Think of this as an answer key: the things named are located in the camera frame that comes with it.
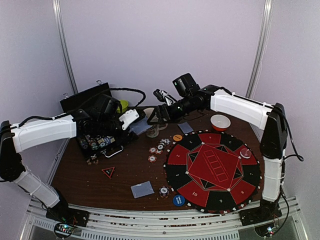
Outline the dealt card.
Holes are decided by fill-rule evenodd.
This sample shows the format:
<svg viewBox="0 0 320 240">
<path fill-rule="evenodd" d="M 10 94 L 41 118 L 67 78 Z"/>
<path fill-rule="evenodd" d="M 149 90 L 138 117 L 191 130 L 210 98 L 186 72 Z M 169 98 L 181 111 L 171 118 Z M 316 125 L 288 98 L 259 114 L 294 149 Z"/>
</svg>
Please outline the dealt card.
<svg viewBox="0 0 320 240">
<path fill-rule="evenodd" d="M 141 197 L 148 196 L 155 193 L 150 181 L 133 185 L 130 187 L 130 189 L 134 199 L 141 198 Z"/>
<path fill-rule="evenodd" d="M 188 122 L 179 123 L 177 126 L 184 134 L 188 134 L 194 131 Z"/>
</svg>

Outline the blue playing card deck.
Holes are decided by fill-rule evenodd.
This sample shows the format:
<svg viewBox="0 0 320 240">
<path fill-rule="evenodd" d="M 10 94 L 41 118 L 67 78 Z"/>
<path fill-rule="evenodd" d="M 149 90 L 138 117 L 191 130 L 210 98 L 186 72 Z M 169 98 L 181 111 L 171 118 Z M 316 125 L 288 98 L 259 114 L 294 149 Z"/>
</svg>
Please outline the blue playing card deck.
<svg viewBox="0 0 320 240">
<path fill-rule="evenodd" d="M 133 132 L 137 136 L 139 136 L 139 135 L 145 133 L 147 130 L 149 130 L 152 127 L 152 125 L 148 124 L 148 118 L 145 117 L 138 122 L 132 123 L 129 127 L 130 127 L 130 129 L 129 129 L 130 132 Z"/>
</svg>

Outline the orange big blind button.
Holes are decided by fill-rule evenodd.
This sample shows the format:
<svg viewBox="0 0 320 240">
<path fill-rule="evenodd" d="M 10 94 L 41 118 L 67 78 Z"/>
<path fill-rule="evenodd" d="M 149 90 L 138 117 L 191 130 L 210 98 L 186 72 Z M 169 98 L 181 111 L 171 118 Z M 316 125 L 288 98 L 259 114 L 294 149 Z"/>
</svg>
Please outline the orange big blind button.
<svg viewBox="0 0 320 240">
<path fill-rule="evenodd" d="M 173 139 L 175 142 L 181 141 L 182 138 L 183 138 L 183 136 L 180 135 L 180 134 L 175 134 L 175 135 L 172 137 L 172 139 Z"/>
</svg>

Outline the stack of poker chips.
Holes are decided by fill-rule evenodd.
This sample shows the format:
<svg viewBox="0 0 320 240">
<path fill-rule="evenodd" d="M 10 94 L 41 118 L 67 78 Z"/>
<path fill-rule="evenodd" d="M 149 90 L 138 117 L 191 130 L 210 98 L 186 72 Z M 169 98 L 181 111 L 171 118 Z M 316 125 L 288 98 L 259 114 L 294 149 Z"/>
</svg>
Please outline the stack of poker chips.
<svg viewBox="0 0 320 240">
<path fill-rule="evenodd" d="M 159 141 L 159 143 L 156 145 L 156 154 L 161 154 L 163 150 L 171 143 L 171 141 L 168 138 L 163 138 Z"/>
</svg>

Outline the red triangular chip holder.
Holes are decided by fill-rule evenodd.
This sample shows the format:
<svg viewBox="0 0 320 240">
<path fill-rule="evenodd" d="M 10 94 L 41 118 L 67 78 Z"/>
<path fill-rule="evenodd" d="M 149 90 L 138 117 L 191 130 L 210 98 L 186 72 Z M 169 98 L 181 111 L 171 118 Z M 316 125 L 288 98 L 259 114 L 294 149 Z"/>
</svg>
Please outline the red triangular chip holder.
<svg viewBox="0 0 320 240">
<path fill-rule="evenodd" d="M 111 179 L 114 174 L 115 167 L 113 166 L 113 167 L 104 168 L 101 171 L 105 176 L 107 176 L 109 179 Z"/>
</svg>

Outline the clear red round button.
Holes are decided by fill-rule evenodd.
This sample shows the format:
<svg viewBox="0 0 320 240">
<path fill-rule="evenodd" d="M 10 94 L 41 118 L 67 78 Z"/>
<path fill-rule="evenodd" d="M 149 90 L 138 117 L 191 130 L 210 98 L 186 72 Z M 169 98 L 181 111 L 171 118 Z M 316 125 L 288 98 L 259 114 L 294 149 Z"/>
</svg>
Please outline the clear red round button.
<svg viewBox="0 0 320 240">
<path fill-rule="evenodd" d="M 244 159 L 250 159 L 252 152 L 248 148 L 243 148 L 240 150 L 240 156 Z"/>
</svg>

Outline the blue small blind button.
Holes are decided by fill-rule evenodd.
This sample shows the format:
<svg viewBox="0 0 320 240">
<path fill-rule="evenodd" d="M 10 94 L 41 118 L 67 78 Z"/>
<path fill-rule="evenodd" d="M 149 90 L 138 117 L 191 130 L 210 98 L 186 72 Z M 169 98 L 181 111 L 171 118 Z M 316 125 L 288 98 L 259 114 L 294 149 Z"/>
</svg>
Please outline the blue small blind button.
<svg viewBox="0 0 320 240">
<path fill-rule="evenodd" d="M 185 202 L 186 202 L 185 198 L 180 194 L 175 195 L 172 199 L 172 203 L 176 207 L 182 207 L 185 204 Z"/>
</svg>

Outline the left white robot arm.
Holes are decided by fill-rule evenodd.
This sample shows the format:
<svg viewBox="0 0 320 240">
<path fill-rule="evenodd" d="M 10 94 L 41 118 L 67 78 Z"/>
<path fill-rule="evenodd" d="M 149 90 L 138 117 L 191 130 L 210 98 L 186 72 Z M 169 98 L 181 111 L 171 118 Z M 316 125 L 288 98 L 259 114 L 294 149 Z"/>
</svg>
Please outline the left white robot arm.
<svg viewBox="0 0 320 240">
<path fill-rule="evenodd" d="M 107 83 L 79 92 L 61 101 L 64 113 L 52 117 L 33 115 L 21 123 L 8 120 L 0 125 L 0 180 L 13 182 L 43 204 L 61 222 L 72 218 L 72 211 L 57 190 L 42 182 L 22 163 L 24 150 L 81 135 L 122 137 L 140 116 L 135 109 L 117 113 L 121 102 L 111 96 Z"/>
</svg>

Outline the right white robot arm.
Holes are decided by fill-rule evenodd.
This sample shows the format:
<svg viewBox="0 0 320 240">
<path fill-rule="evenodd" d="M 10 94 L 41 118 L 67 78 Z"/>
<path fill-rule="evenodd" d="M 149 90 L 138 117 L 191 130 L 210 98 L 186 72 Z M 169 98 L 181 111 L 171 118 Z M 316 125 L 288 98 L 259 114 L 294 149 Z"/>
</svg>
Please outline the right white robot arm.
<svg viewBox="0 0 320 240">
<path fill-rule="evenodd" d="M 285 177 L 287 142 L 292 140 L 284 106 L 257 102 L 224 87 L 200 88 L 191 74 L 173 81 L 180 100 L 154 108 L 148 123 L 178 123 L 197 110 L 214 111 L 216 116 L 232 116 L 262 130 L 260 154 L 241 155 L 247 145 L 225 132 L 197 130 L 171 145 L 164 164 L 168 185 L 186 203 L 204 213 L 227 214 L 238 211 L 262 193 L 256 210 L 259 220 L 268 220 L 278 208 Z"/>
</svg>

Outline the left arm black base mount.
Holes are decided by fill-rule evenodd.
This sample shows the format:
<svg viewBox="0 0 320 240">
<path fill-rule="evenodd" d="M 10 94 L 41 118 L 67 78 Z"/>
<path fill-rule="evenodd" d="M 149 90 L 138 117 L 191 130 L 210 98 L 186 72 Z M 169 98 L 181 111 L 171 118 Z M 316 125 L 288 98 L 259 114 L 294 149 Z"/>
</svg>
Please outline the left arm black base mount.
<svg viewBox="0 0 320 240">
<path fill-rule="evenodd" d="M 86 227 L 90 213 L 86 210 L 56 205 L 46 210 L 46 218 L 72 226 Z"/>
</svg>

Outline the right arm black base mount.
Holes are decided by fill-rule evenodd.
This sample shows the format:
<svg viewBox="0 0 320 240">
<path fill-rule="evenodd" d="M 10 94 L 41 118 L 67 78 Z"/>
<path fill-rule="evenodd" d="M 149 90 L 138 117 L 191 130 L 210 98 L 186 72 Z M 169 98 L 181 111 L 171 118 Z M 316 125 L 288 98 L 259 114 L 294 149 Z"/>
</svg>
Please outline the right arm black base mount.
<svg viewBox="0 0 320 240">
<path fill-rule="evenodd" d="M 283 215 L 278 203 L 261 204 L 259 207 L 239 212 L 242 226 L 256 225 Z"/>
</svg>

